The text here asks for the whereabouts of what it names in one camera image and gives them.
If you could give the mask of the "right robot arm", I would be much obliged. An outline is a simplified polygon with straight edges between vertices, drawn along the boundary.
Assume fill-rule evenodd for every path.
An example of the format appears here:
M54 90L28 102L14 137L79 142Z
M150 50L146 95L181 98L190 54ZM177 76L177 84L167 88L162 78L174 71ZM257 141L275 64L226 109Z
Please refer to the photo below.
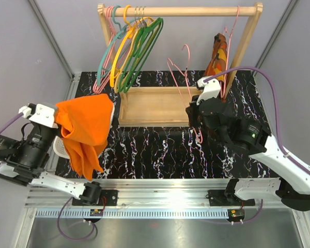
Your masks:
M282 151L278 140L259 121L238 118L218 98L192 97L185 109L189 126L200 131L202 142L215 142L250 157L274 171L272 179L231 179L220 195L209 194L218 205L237 206L256 199L279 200L285 206L310 210L310 166Z

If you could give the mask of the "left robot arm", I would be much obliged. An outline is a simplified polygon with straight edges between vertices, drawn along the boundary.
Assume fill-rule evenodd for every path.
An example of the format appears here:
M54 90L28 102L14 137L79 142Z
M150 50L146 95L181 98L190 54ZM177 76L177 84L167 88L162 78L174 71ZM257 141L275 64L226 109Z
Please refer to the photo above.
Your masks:
M97 182L78 183L45 170L57 129L31 122L33 129L20 141L0 135L0 178L22 186L40 186L64 192L84 205L97 205L102 188Z

